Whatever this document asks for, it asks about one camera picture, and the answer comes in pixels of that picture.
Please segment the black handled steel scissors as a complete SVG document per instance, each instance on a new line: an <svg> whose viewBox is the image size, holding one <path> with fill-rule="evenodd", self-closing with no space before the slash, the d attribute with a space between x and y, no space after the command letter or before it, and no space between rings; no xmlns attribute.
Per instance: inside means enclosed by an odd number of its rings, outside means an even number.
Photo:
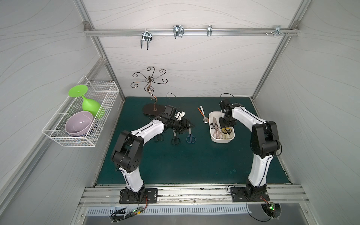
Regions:
<svg viewBox="0 0 360 225"><path fill-rule="evenodd" d="M173 137L171 139L171 145L179 145L181 143L180 138L177 136L175 130L173 130Z"/></svg>

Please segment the blue handled scissors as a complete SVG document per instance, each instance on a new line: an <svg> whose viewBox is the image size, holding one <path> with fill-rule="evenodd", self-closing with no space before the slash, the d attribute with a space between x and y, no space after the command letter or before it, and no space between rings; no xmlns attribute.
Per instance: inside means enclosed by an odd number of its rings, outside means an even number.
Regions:
<svg viewBox="0 0 360 225"><path fill-rule="evenodd" d="M193 144L196 142L196 138L193 136L191 128L188 129L188 136L186 137L186 142Z"/></svg>

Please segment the yellow black handled scissors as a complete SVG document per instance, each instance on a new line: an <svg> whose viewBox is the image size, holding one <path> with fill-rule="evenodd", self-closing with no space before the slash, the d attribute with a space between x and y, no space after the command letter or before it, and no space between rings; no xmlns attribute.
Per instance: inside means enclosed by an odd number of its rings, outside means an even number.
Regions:
<svg viewBox="0 0 360 225"><path fill-rule="evenodd" d="M232 133L233 130L230 127L223 127L221 131L223 134L229 135Z"/></svg>

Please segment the small all-black scissors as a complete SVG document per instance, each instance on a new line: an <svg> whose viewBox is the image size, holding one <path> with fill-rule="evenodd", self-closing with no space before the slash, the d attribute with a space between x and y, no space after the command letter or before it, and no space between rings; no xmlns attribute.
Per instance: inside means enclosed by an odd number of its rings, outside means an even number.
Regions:
<svg viewBox="0 0 360 225"><path fill-rule="evenodd" d="M154 137L154 142L162 142L164 141L164 136L162 134L158 134Z"/></svg>

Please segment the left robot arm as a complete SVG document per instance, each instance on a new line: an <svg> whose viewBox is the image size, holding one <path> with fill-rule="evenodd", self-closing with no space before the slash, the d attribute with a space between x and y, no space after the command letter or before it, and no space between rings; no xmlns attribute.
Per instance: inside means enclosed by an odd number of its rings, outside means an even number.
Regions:
<svg viewBox="0 0 360 225"><path fill-rule="evenodd" d="M156 117L137 130L121 132L112 151L111 160L122 173L127 189L133 193L141 193L145 188L139 166L143 157L143 147L148 141L167 129L181 132L190 127L191 122L188 119L166 120Z"/></svg>

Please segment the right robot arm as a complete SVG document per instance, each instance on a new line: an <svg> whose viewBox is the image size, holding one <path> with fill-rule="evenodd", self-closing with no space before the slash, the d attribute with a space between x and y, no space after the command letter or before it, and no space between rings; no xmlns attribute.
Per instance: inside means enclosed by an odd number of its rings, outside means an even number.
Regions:
<svg viewBox="0 0 360 225"><path fill-rule="evenodd" d="M250 148L254 156L246 185L247 193L252 195L265 191L269 166L281 147L276 123L257 117L238 103L222 100L219 105L224 114L219 120L221 127L233 127L236 122L241 122L251 131Z"/></svg>

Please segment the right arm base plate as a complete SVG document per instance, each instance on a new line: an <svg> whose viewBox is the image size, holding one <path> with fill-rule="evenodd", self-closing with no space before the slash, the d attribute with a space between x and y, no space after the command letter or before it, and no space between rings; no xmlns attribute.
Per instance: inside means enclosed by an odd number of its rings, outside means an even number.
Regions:
<svg viewBox="0 0 360 225"><path fill-rule="evenodd" d="M261 187L230 187L229 192L233 202L270 202L266 186Z"/></svg>

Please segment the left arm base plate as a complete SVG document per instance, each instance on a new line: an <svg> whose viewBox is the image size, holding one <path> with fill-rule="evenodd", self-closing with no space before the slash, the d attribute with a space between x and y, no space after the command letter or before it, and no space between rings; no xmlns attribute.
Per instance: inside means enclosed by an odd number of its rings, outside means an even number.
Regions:
<svg viewBox="0 0 360 225"><path fill-rule="evenodd" d="M133 192L128 188L120 191L119 204L157 203L157 188L142 188L139 192Z"/></svg>

